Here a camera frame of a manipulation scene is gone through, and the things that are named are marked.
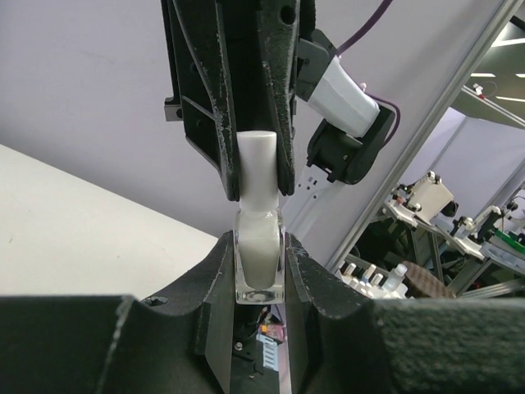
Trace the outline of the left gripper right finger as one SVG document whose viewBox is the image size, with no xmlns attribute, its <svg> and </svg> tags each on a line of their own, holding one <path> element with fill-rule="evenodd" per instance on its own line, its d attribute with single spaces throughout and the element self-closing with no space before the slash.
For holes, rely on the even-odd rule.
<svg viewBox="0 0 525 394">
<path fill-rule="evenodd" d="M 295 393 L 521 393 L 524 302 L 374 300 L 285 238 Z"/>
</svg>

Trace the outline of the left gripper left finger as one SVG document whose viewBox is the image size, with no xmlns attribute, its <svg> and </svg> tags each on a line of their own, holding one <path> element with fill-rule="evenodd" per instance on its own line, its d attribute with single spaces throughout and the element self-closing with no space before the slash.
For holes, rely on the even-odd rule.
<svg viewBox="0 0 525 394">
<path fill-rule="evenodd" d="M 149 298 L 4 296 L 4 393 L 227 393 L 233 237 Z"/>
</svg>

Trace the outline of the clear nail polish bottle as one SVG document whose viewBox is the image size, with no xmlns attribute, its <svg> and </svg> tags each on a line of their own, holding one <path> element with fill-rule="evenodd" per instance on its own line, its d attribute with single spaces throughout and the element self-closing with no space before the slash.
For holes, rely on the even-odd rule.
<svg viewBox="0 0 525 394">
<path fill-rule="evenodd" d="M 237 213 L 233 247 L 238 304 L 271 305 L 284 301 L 284 238 L 279 211 Z"/>
</svg>

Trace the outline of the white nail polish cap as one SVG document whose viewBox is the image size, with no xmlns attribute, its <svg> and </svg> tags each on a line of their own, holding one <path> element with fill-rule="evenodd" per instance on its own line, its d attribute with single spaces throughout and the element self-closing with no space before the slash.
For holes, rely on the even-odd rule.
<svg viewBox="0 0 525 394">
<path fill-rule="evenodd" d="M 240 208 L 268 212 L 278 208 L 276 133 L 242 131 L 237 134 L 240 156 Z"/>
</svg>

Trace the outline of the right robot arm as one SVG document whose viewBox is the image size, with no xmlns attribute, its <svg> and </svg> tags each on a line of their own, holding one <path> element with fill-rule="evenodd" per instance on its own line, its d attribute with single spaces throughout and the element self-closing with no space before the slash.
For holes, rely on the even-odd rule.
<svg viewBox="0 0 525 394">
<path fill-rule="evenodd" d="M 393 104 L 365 93 L 316 27 L 313 1 L 164 1 L 168 121 L 240 204 L 235 239 L 303 236 L 360 182 L 395 133 Z"/>
</svg>

